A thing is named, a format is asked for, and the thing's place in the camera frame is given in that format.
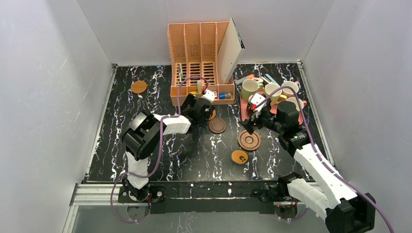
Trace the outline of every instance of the mug handle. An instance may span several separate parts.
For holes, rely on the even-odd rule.
[[[280,95],[279,96],[279,98],[277,99],[278,101],[276,101],[276,104],[278,104],[278,103],[280,103],[280,102],[282,102],[282,101],[285,101],[285,100],[287,100],[288,99],[288,97],[286,97],[285,95]]]

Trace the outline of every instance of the cup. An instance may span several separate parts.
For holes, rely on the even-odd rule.
[[[286,81],[282,83],[282,86],[290,86],[296,93],[299,91],[299,86],[295,82]],[[288,88],[282,89],[282,94],[288,98],[294,96],[292,90]]]
[[[306,104],[308,103],[308,102],[306,102],[306,100],[301,100],[301,99],[298,99],[298,100],[299,100],[299,103],[300,103],[300,106],[302,107],[302,109],[303,109],[303,108],[306,106]],[[294,103],[295,106],[296,106],[296,110],[297,110],[297,111],[300,111],[300,110],[299,110],[299,106],[297,105],[296,97],[289,97],[286,101],[289,101],[289,102]]]
[[[262,89],[263,83],[258,83],[256,80],[247,79],[242,82],[240,96],[243,100],[249,101],[249,97]]]
[[[265,86],[265,95],[269,96],[272,92],[274,92],[276,89],[280,88],[279,85],[275,84],[275,83],[270,83],[267,84]],[[278,90],[276,93],[274,93],[270,99],[271,99],[271,106],[278,104],[281,101],[286,100],[288,97],[286,97],[285,95],[282,95],[282,90]]]

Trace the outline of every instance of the tabletop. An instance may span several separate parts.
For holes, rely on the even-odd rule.
[[[307,88],[301,81],[296,63],[281,64],[240,64],[236,67],[234,80],[247,75],[255,77],[271,75],[279,84],[285,81],[299,82],[298,96],[308,103],[304,115],[308,121],[316,144],[325,155],[319,130],[310,106]],[[134,66],[117,67],[102,126],[98,134],[93,158],[85,176],[85,183],[112,183],[122,171],[127,171],[125,147],[121,144],[122,129],[146,109],[153,114],[175,114],[170,98],[171,66]],[[148,85],[142,94],[132,93],[133,82],[142,80]],[[215,105],[216,117],[225,120],[226,131],[212,133],[207,124],[193,129],[189,134],[167,135],[163,144],[163,158],[158,171],[151,181],[262,181],[277,180],[279,176],[297,172],[306,180],[311,176],[285,150],[277,139],[277,133],[262,128],[257,130],[262,142],[256,151],[248,152],[249,160],[243,166],[232,163],[229,159],[238,145],[238,135],[244,128],[238,123],[240,117],[240,85],[235,86],[235,103]],[[156,156],[150,156],[149,169],[155,166]]]

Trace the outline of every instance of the wooden coaster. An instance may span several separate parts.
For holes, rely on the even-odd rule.
[[[232,156],[230,157],[230,161],[239,166],[247,163],[248,159],[249,156],[247,156],[247,153],[242,150],[235,150],[234,152],[232,152]]]
[[[208,120],[212,120],[216,116],[216,109],[213,110],[212,115],[210,115]]]
[[[246,130],[242,131],[238,137],[240,147],[245,150],[253,151],[260,147],[262,139],[257,132],[250,135]]]
[[[136,81],[132,84],[133,93],[140,94],[145,92],[147,89],[147,84],[144,81]]]
[[[223,133],[226,130],[226,122],[222,118],[213,118],[209,121],[209,130],[212,133]]]

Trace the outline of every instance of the gray wall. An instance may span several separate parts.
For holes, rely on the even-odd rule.
[[[170,64],[168,23],[228,21],[241,62],[303,59],[334,0],[77,0],[111,63]]]
[[[127,218],[126,208],[117,211]],[[136,218],[143,217],[143,210],[133,211]],[[254,212],[241,213],[167,213],[150,215],[138,225],[118,220],[110,206],[80,206],[73,228],[74,233],[327,233],[321,218],[309,210],[304,217],[287,223],[273,215]]]
[[[0,41],[0,229],[61,232],[111,64],[75,0],[2,0]]]
[[[400,233],[412,229],[411,12],[410,0],[338,0],[304,60],[338,170]]]

